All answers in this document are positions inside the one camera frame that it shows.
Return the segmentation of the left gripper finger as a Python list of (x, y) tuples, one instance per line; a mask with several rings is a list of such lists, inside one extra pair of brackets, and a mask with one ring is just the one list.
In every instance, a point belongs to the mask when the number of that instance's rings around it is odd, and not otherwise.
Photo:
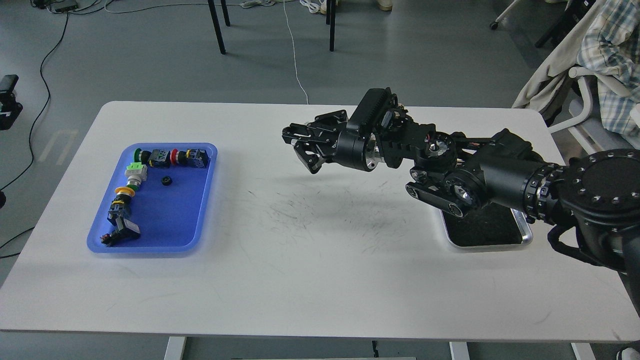
[(5, 75), (0, 82), (0, 130), (9, 130), (19, 114), (23, 105), (16, 100), (15, 86), (19, 76), (16, 74)]

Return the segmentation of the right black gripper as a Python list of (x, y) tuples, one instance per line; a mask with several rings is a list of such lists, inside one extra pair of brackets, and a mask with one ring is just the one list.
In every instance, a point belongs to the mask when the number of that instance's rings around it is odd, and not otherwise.
[(320, 114), (307, 124), (291, 123), (286, 126), (282, 130), (282, 139), (293, 145), (298, 159), (311, 174), (317, 174), (323, 164), (334, 162), (371, 172), (377, 164), (386, 162), (377, 137), (373, 133), (361, 137), (346, 130), (348, 120), (344, 109)]

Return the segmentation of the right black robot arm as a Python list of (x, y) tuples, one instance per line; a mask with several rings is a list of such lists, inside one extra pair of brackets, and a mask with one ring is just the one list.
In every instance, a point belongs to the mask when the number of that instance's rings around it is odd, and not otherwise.
[(618, 148), (546, 162), (508, 129), (492, 137), (445, 133), (416, 123), (390, 88), (371, 88), (351, 116), (320, 114), (291, 123), (282, 139), (312, 174), (336, 163), (371, 172), (414, 162), (407, 193), (464, 218), (496, 203), (552, 226), (554, 251), (620, 274), (639, 309), (639, 151)]

